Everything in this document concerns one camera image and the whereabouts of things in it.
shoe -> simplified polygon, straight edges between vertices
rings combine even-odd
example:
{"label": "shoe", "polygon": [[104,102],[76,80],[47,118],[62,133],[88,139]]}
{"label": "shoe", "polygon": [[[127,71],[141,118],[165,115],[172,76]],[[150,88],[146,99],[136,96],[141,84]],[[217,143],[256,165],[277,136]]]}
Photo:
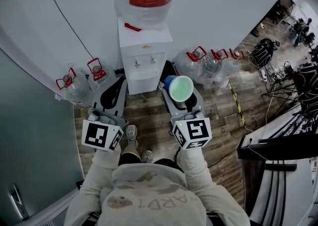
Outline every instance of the shoe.
{"label": "shoe", "polygon": [[126,128],[126,137],[127,137],[127,145],[133,144],[136,149],[138,148],[138,141],[137,141],[137,127],[136,125],[129,125]]}
{"label": "shoe", "polygon": [[149,163],[152,161],[152,159],[153,159],[153,152],[150,150],[147,150],[141,155],[142,162]]}

red handle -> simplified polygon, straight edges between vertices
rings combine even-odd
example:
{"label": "red handle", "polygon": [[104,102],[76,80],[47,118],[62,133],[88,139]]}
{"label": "red handle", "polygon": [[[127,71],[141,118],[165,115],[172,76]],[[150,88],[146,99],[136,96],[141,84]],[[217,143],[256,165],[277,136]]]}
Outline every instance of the red handle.
{"label": "red handle", "polygon": [[[220,52],[220,51],[224,51],[224,54],[225,54],[226,56],[223,57],[223,58],[219,57],[219,56],[218,56],[218,52]],[[227,51],[226,51],[225,49],[221,49],[221,50],[219,50],[218,52],[214,52],[213,49],[211,49],[211,53],[212,53],[212,55],[214,56],[215,59],[217,59],[217,60],[223,60],[223,59],[225,59],[225,58],[229,58],[229,55],[228,55],[228,53],[227,53]]]}
{"label": "red handle", "polygon": [[[203,51],[203,53],[204,53],[204,55],[201,56],[200,58],[193,57],[193,53],[196,52],[197,49],[201,49],[201,50]],[[206,56],[206,55],[207,55],[207,52],[206,52],[201,46],[197,47],[192,53],[187,52],[187,56],[188,56],[188,57],[191,59],[191,61],[193,61],[193,62],[197,62],[198,60],[202,59],[202,58],[203,58],[204,56]]]}
{"label": "red handle", "polygon": [[[242,54],[242,58],[240,58],[239,60],[244,59],[243,51],[240,51],[240,52],[241,52],[241,54]],[[237,56],[235,56],[235,54],[233,53],[232,49],[230,49],[230,53],[231,53],[232,58],[234,58],[235,60],[237,60],[237,59],[238,59],[238,57],[237,57]]]}
{"label": "red handle", "polygon": [[129,29],[131,29],[131,30],[134,30],[134,31],[136,31],[136,32],[140,32],[140,31],[141,31],[140,28],[134,27],[134,26],[132,26],[132,25],[130,25],[130,24],[128,24],[128,23],[125,23],[124,26],[127,27],[127,28],[129,28]]}
{"label": "red handle", "polygon": [[[98,65],[100,66],[100,73],[98,74],[98,75],[95,75],[94,73],[93,73],[93,70],[92,70],[92,68],[89,66],[89,64],[91,64],[92,62],[94,62],[94,61],[98,61]],[[94,76],[94,81],[96,81],[96,80],[99,80],[99,79],[101,79],[102,77],[104,77],[105,75],[106,75],[106,72],[103,70],[103,66],[101,65],[101,63],[100,63],[100,61],[99,61],[99,58],[94,58],[94,59],[92,59],[92,60],[90,60],[88,63],[87,63],[87,66],[88,66],[88,68],[89,68],[89,70],[90,70],[90,72],[93,74],[93,76]]]}
{"label": "red handle", "polygon": [[63,88],[64,86],[63,86],[63,87],[60,87],[60,86],[59,86],[59,83],[58,83],[59,80],[62,80],[62,79],[59,78],[59,79],[55,80],[55,82],[56,82],[56,85],[58,86],[59,90],[62,90],[62,88]]}

door handle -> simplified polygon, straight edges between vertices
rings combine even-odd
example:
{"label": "door handle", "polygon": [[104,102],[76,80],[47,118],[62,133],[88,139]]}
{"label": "door handle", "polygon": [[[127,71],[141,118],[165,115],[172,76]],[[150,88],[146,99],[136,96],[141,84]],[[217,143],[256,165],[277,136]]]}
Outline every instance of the door handle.
{"label": "door handle", "polygon": [[16,184],[13,184],[13,188],[9,190],[9,197],[20,219],[28,219],[29,214],[25,209],[19,188]]}

gray door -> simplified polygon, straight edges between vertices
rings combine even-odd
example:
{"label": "gray door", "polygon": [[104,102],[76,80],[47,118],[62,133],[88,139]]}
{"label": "gray door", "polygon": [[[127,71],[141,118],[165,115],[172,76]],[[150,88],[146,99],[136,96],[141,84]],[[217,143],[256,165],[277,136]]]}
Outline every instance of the gray door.
{"label": "gray door", "polygon": [[55,100],[0,49],[0,225],[21,221],[8,194],[13,184],[32,216],[81,180],[73,105]]}

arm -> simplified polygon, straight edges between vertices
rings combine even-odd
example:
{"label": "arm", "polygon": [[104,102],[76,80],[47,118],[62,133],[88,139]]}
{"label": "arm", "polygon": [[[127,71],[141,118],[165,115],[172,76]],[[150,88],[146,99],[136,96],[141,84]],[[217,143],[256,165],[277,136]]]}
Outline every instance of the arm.
{"label": "arm", "polygon": [[118,145],[114,152],[96,152],[83,187],[68,208],[65,226],[81,225],[90,213],[101,211],[100,192],[112,187],[112,172],[118,167],[120,151]]}
{"label": "arm", "polygon": [[196,194],[209,212],[219,214],[227,226],[249,226],[249,218],[231,194],[212,181],[201,148],[181,150],[181,165],[188,189]]}

